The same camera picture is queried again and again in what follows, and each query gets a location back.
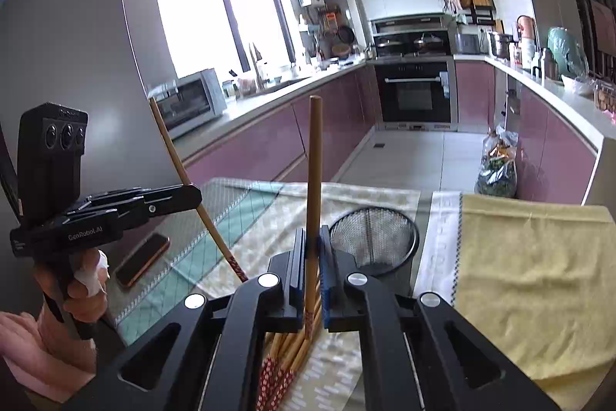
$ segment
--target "built-in oven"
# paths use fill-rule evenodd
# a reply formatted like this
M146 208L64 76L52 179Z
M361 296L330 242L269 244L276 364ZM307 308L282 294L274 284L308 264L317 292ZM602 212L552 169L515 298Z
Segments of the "built-in oven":
M426 56L379 64L375 72L383 129L450 130L458 128L454 59Z

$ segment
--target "white bandage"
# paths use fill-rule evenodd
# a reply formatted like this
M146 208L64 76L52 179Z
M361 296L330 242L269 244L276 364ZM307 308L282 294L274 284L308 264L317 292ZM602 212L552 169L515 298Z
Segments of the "white bandage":
M109 279L109 273L107 272L107 268L109 268L107 262L107 255L99 250L100 257L99 263L96 265L96 269L92 272L87 272L81 267L79 270L75 272L75 279L81 282L87 288L87 297L91 297L96 295L103 287L100 285L99 281L99 270L101 268L105 269L105 273L107 274L107 279Z

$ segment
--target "white bowl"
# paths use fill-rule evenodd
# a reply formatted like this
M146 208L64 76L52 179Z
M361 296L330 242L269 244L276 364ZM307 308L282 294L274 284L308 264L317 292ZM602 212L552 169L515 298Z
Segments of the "white bowl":
M586 82L576 81L566 75L561 75L562 83L565 85L565 89L570 93L580 96L594 95L594 87Z

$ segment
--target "window frame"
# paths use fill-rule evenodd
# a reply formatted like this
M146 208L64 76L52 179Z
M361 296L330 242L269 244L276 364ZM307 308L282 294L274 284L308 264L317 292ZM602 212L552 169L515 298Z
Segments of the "window frame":
M246 56L246 50L244 48L244 44L242 43L241 35L239 34L239 26L237 23L237 19L235 18L235 13L233 12L231 0L223 0L223 4L225 6L225 12L229 21L229 27L231 28L231 34L233 36L233 42L235 44L235 50L237 51L241 70L243 72L248 72L251 70L250 62L248 61L248 57ZM295 49L293 48L291 31L289 30L289 25L286 22L285 12L282 7L282 1L273 0L273 4L276 9L276 15L278 17L278 23L280 24L280 30L282 31L282 37L285 41L286 54L289 57L289 63L295 63Z

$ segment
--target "wooden chopstick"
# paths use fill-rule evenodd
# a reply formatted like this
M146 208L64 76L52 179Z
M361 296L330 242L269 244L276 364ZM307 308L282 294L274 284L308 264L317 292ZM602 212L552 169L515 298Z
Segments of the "wooden chopstick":
M306 309L304 324L312 336L318 269L317 240L321 227L321 180L323 177L323 100L310 97L310 135L308 150L308 200L306 207Z
M160 114L160 110L158 109L158 104L156 103L156 99L154 99L153 97L150 98L150 108L152 109L152 114L154 114L156 125L158 126L158 130L160 131L162 139L164 140L164 144L167 147L167 151L169 152L169 155L171 156L171 161L173 162L173 166L176 168L176 171L180 177L180 180L182 180L182 184L190 185L189 175L186 172L186 168L184 168L184 165L182 164L182 160L180 159L180 156L177 155L176 148L173 145L173 141L171 140L171 137L169 136L167 127L165 126L164 120L162 119L162 115ZM233 254L231 253L231 251L229 251L229 248L227 248L227 245L224 242L223 236L220 235L220 233L218 232L214 222L209 217L209 214L206 211L203 203L199 204L199 206L196 208L196 212L199 214L199 217L201 218L201 221L205 225L205 228L207 229L209 234L212 236L212 239L214 240L214 242L216 243L216 246L218 247L218 249L221 251L221 253L225 257L225 260L227 260L227 263L231 265L231 268L233 269L233 271L235 272L239 280L241 280L242 282L246 282L248 280L248 276L241 269L241 266L239 266L239 263L237 262Z

